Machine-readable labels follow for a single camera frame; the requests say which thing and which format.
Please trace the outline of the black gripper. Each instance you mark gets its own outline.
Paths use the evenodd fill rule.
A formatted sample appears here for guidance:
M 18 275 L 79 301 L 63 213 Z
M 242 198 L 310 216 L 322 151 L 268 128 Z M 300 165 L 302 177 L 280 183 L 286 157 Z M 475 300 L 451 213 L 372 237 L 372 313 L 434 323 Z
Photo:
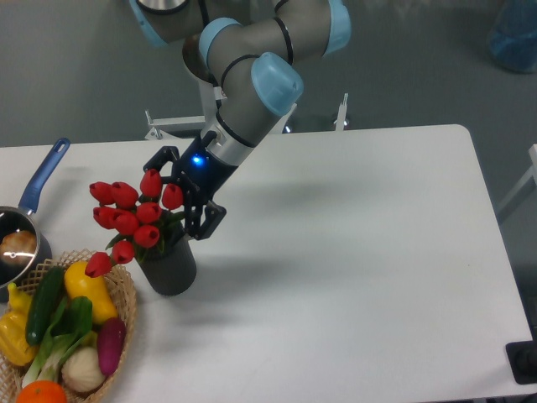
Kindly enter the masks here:
M 177 184 L 184 197 L 184 233 L 195 240 L 209 238 L 227 214 L 225 207 L 213 201 L 215 193 L 237 169 L 210 154 L 201 138 L 194 138 L 180 156 L 176 146 L 163 146 L 143 166 L 143 172 L 171 164 L 164 184 Z

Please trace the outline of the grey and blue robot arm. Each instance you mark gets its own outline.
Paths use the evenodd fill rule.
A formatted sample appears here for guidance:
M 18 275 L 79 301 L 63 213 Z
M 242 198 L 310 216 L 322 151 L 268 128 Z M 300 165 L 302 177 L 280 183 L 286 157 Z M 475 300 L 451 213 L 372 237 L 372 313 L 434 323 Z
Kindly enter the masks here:
M 157 46 L 197 36 L 198 53 L 225 101 L 190 146 L 163 147 L 150 169 L 170 165 L 184 195 L 179 236 L 209 238 L 225 216 L 213 197 L 304 90 L 294 63 L 344 48 L 352 23 L 341 1 L 277 1 L 274 16 L 237 20 L 228 1 L 134 1 L 133 13 Z

